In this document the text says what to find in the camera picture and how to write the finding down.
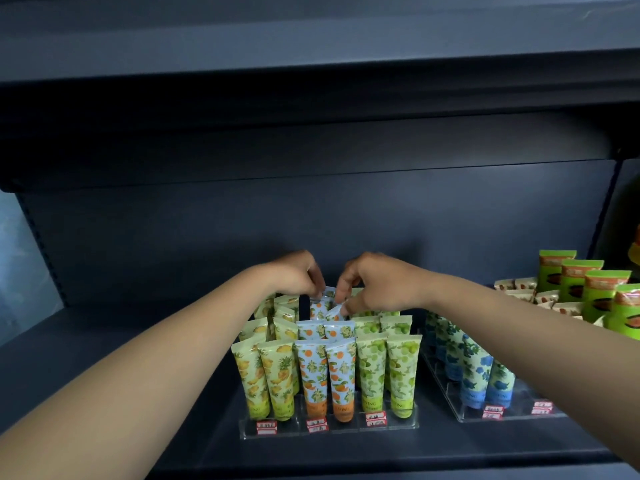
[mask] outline light blue wall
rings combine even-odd
[[[14,194],[0,191],[0,345],[62,308]]]

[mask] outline person's left hand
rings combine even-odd
[[[320,298],[325,283],[316,260],[309,251],[295,251],[268,263],[275,276],[276,291],[284,294],[308,294]]]

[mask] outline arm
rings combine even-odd
[[[518,377],[640,468],[640,343],[484,286],[366,253],[347,264],[336,301],[362,279],[346,314],[426,308],[473,337]]]
[[[313,257],[251,267],[157,323],[0,436],[2,479],[143,479],[247,318],[272,292],[324,289]]]

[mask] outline clear acrylic tray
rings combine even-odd
[[[240,439],[249,440],[254,438],[270,438],[283,436],[307,436],[307,435],[331,435],[342,433],[360,433],[370,431],[393,431],[396,429],[419,428],[418,405],[413,404],[413,412],[407,419],[398,418],[391,411],[391,400],[388,393],[385,393],[384,414],[366,414],[362,410],[360,392],[356,391],[355,413],[353,419],[348,423],[341,423],[333,415],[332,404],[329,401],[328,413],[323,420],[311,420],[307,416],[305,398],[302,394],[295,396],[295,414],[288,421],[276,421],[270,415],[262,421],[254,421],[245,416],[239,421]]]
[[[460,422],[559,418],[566,416],[555,404],[534,391],[520,379],[515,381],[511,404],[508,408],[488,403],[484,403],[480,409],[469,408],[460,400],[460,384],[448,379],[444,371],[444,364],[436,358],[434,348],[423,342],[420,346],[420,356],[427,363],[456,419]]]

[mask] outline person's right hand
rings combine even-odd
[[[364,253],[344,267],[335,291],[343,315],[366,310],[395,312],[423,308],[427,302],[429,271],[379,253]],[[351,297],[351,288],[363,281],[365,288]]]

